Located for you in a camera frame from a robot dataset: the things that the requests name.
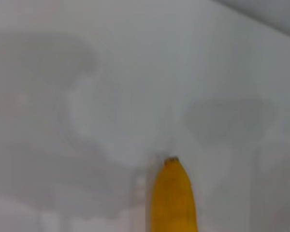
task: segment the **banana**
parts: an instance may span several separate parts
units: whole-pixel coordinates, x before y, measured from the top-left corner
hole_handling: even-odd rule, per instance
[[[154,184],[151,232],[198,232],[189,177],[177,157],[168,158]]]

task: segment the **yellow banana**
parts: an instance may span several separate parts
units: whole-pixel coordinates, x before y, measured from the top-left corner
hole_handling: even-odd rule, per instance
[[[178,158],[168,158],[154,184],[151,232],[198,232],[191,183]]]

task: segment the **white surface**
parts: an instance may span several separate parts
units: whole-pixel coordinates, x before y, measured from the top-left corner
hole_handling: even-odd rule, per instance
[[[154,174],[144,167],[168,149],[171,121],[172,153],[191,177],[201,232],[288,223],[289,38],[207,0],[30,4],[27,14],[0,6],[0,31],[52,32],[54,42],[71,34],[97,65],[71,84],[71,71],[54,79],[64,67],[54,56],[29,53],[32,69],[17,69],[5,58],[22,61],[23,48],[2,46],[0,217],[11,228],[13,210],[22,231],[32,221],[43,231],[146,231],[137,177]],[[28,81],[41,73],[57,85]],[[247,98],[259,100],[232,101]],[[61,103],[67,124],[57,121]],[[41,212],[31,218],[15,201]]]

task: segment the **banana peel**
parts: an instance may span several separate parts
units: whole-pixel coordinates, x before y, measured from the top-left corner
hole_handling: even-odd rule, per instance
[[[177,157],[167,158],[153,188],[151,232],[198,232],[191,182]]]

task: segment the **ceiling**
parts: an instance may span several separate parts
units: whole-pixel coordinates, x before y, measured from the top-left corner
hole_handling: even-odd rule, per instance
[[[290,0],[216,0],[290,36]]]

